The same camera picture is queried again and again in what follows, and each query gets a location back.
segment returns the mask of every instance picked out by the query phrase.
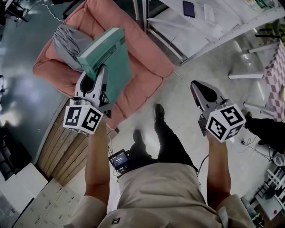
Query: pink armchair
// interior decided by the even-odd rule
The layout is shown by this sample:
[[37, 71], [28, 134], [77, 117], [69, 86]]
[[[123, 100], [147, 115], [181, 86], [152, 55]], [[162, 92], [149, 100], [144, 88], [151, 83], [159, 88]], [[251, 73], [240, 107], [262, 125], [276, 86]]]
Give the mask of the pink armchair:
[[[86, 0], [64, 24], [96, 39], [110, 27], [123, 27], [128, 47], [132, 79], [117, 100], [111, 129], [132, 115], [159, 88], [163, 80], [174, 70], [174, 65], [140, 27], [113, 0]], [[33, 73], [52, 84], [65, 95], [74, 96], [80, 73], [72, 70], [56, 54], [50, 40], [40, 53]]]

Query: smartphone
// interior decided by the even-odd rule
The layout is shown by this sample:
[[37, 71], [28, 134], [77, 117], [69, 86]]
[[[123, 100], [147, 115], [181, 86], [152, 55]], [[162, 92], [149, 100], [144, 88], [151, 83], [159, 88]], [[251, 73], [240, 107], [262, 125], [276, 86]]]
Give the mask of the smartphone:
[[192, 2], [183, 1], [184, 15], [195, 18], [194, 4]]

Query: black shoe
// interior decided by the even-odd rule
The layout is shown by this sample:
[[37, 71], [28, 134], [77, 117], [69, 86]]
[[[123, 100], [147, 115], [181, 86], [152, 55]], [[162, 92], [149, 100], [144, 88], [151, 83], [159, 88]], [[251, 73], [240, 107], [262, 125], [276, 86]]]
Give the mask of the black shoe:
[[142, 133], [139, 129], [136, 129], [133, 133], [133, 139], [135, 143], [143, 143]]
[[264, 142], [263, 140], [259, 140], [259, 141], [258, 141], [258, 145], [261, 145], [261, 146], [262, 146], [262, 145], [265, 145], [265, 144], [267, 144], [267, 143]]
[[155, 119], [158, 120], [158, 119], [162, 119], [164, 120], [164, 108], [162, 107], [161, 104], [156, 104], [155, 105]]

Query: checkered cloth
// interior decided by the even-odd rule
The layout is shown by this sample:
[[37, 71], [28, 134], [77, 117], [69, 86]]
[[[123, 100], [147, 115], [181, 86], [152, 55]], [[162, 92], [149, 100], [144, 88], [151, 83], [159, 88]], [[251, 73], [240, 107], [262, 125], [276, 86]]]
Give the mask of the checkered cloth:
[[277, 45], [270, 64], [265, 68], [265, 79], [274, 110], [274, 120], [280, 122], [285, 114], [285, 103], [279, 98], [281, 86], [285, 86], [285, 47], [282, 40]]

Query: small screen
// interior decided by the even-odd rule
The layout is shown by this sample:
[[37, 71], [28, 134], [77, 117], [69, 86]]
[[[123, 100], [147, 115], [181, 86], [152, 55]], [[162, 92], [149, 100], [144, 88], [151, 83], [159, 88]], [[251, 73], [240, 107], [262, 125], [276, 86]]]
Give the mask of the small screen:
[[192, 2], [183, 1], [184, 15], [195, 17], [194, 4]]
[[119, 155], [114, 157], [114, 167], [117, 167], [127, 161], [128, 158], [126, 157], [125, 153], [120, 153]]

